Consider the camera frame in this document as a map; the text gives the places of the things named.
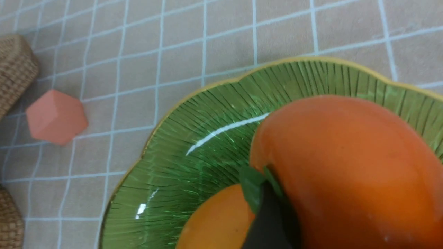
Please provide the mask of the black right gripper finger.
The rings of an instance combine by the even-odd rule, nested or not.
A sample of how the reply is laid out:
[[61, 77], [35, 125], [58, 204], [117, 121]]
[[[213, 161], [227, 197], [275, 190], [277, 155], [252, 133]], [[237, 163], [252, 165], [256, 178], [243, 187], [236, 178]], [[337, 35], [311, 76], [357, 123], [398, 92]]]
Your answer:
[[301, 233], [296, 216], [283, 206], [271, 183], [260, 186], [260, 205], [242, 249], [300, 249]]

